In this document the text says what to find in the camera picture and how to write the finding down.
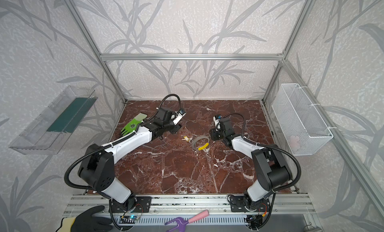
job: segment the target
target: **green panel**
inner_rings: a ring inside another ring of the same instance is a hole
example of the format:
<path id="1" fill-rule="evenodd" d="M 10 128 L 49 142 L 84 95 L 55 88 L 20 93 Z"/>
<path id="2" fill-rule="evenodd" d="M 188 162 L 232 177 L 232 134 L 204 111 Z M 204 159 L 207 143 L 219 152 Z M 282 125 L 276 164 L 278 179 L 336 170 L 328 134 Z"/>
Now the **green panel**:
<path id="1" fill-rule="evenodd" d="M 47 131 L 73 133 L 97 98 L 75 98 Z"/>

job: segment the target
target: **gloved hand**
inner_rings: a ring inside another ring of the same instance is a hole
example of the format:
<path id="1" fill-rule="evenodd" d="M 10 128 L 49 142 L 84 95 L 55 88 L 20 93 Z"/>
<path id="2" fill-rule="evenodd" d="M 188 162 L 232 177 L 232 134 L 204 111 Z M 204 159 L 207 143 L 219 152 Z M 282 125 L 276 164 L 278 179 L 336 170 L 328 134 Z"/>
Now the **gloved hand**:
<path id="1" fill-rule="evenodd" d="M 92 215 L 104 210 L 104 206 L 95 206 L 79 214 L 71 226 L 71 232 L 95 232 L 112 230 L 111 219 L 93 217 Z"/>

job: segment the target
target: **yellow key tag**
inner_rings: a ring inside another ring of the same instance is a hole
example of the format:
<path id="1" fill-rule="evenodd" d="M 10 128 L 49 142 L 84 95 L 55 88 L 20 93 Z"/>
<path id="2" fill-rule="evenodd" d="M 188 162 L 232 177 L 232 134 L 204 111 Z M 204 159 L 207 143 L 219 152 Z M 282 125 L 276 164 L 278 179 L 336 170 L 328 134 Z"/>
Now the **yellow key tag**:
<path id="1" fill-rule="evenodd" d="M 205 149 L 208 145 L 209 145 L 209 143 L 206 143 L 206 144 L 203 145 L 202 147 L 199 147 L 199 150 Z"/>

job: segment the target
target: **pink handle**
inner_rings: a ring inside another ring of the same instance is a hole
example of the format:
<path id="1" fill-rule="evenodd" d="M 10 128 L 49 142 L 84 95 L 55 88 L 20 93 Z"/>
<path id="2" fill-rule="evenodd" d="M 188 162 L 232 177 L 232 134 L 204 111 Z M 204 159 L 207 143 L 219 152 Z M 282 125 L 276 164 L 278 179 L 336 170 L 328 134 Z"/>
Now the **pink handle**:
<path id="1" fill-rule="evenodd" d="M 192 223 L 192 222 L 195 222 L 195 221 L 197 221 L 197 220 L 199 220 L 199 219 L 203 219 L 203 218 L 207 217 L 208 215 L 209 215 L 208 210 L 204 210 L 204 211 L 201 212 L 200 214 L 195 215 L 194 217 L 190 218 L 190 219 L 188 220 L 188 223 Z"/>

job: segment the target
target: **leaf pattern wallpaper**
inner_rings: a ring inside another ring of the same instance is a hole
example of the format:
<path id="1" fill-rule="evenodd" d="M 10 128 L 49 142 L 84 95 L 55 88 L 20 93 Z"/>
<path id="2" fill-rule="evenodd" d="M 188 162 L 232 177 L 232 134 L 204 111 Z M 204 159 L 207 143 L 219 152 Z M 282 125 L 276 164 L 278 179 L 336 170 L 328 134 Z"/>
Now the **leaf pattern wallpaper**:
<path id="1" fill-rule="evenodd" d="M 353 150 L 384 189 L 384 0 L 316 0 L 288 55 Z M 279 142 L 286 143 L 271 109 L 282 72 L 266 100 Z M 298 157 L 324 229 L 384 231 L 384 222 L 331 142 Z"/>
<path id="2" fill-rule="evenodd" d="M 1 231 L 54 231 L 69 198 L 80 192 L 65 185 L 64 172 L 89 144 L 110 138 L 123 109 L 70 14 L 57 3 L 0 0 Z M 68 85 L 95 89 L 98 99 L 61 151 L 22 155 L 8 148 Z"/>
<path id="3" fill-rule="evenodd" d="M 102 53 L 281 53 L 305 0 L 74 0 Z M 55 6 L 62 6 L 60 1 Z M 109 61 L 128 99 L 260 99 L 276 61 Z"/>

